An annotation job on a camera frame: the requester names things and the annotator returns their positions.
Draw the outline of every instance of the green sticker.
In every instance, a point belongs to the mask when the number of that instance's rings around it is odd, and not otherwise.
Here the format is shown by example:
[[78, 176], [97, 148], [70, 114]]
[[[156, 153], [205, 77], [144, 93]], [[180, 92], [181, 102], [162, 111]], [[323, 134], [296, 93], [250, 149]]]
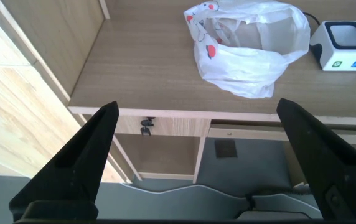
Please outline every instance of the green sticker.
[[342, 64], [342, 61], [336, 61], [333, 64], [333, 68], [338, 68], [338, 67], [340, 67], [341, 64]]

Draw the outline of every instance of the wooden desk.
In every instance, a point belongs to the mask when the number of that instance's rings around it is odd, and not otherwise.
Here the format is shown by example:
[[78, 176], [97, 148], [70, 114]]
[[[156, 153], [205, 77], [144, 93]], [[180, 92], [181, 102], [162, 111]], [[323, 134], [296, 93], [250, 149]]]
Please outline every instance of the wooden desk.
[[[307, 54], [272, 98], [240, 98], [198, 74], [183, 12], [202, 1], [100, 2], [0, 0], [0, 175], [32, 177], [83, 114], [111, 101], [121, 116], [107, 182], [195, 182], [207, 137], [287, 141], [275, 112], [282, 97], [356, 144], [356, 72], [323, 72]], [[356, 20], [356, 0], [287, 2], [320, 21]], [[139, 132], [147, 116], [156, 117], [152, 136]]]
[[[106, 103], [118, 102], [116, 141], [122, 140], [119, 149], [138, 178], [196, 180], [207, 136], [287, 140], [281, 128], [271, 127], [279, 126], [280, 98], [299, 103], [356, 144], [356, 72], [323, 72], [311, 53], [289, 66], [276, 82], [272, 98], [241, 98], [202, 80], [183, 17], [186, 9], [200, 2], [106, 0], [110, 19], [99, 31], [68, 105], [73, 113], [93, 114]], [[356, 0], [285, 2], [320, 21], [356, 20]], [[314, 32], [315, 22], [309, 21]], [[174, 149], [177, 145], [171, 137], [138, 136], [139, 123], [146, 116], [156, 117], [154, 134], [187, 136], [175, 137], [182, 144], [196, 142], [195, 170], [188, 173], [186, 168], [193, 163], [181, 156], [185, 160], [181, 172], [163, 171], [180, 150]], [[152, 162], [158, 164], [145, 170]]]

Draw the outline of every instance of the white square device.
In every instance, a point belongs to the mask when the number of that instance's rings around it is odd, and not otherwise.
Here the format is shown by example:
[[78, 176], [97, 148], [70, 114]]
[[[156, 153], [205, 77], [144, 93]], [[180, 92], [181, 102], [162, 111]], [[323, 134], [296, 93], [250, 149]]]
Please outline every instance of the white square device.
[[310, 48], [324, 71], [356, 71], [356, 21], [324, 21]]

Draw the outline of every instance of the desk surface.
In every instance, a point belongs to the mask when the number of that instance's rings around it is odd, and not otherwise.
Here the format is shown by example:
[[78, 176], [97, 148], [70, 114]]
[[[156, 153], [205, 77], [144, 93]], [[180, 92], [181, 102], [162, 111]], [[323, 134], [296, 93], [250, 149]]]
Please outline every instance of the desk surface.
[[[324, 20], [356, 20], [356, 0], [285, 1]], [[356, 118], [356, 72], [323, 72], [309, 52], [275, 83], [272, 98], [235, 96], [202, 80], [183, 12], [196, 2], [117, 1], [77, 82], [69, 107], [276, 114], [284, 97], [318, 116]], [[315, 22], [310, 19], [312, 33]]]

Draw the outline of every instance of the drawer front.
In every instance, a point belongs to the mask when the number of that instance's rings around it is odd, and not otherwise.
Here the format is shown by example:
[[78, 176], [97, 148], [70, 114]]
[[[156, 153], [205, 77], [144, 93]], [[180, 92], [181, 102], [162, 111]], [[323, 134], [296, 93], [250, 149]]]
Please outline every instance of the drawer front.
[[[141, 121], [147, 117], [120, 116], [115, 133], [141, 134]], [[207, 136], [210, 128], [209, 119], [197, 118], [154, 118], [154, 126], [148, 127], [153, 135], [163, 136]]]
[[[356, 131], [334, 130], [349, 144], [356, 144]], [[269, 126], [245, 126], [232, 124], [211, 124], [207, 137], [211, 138], [238, 138], [238, 139], [262, 139], [275, 141], [288, 141], [286, 132], [282, 127]]]

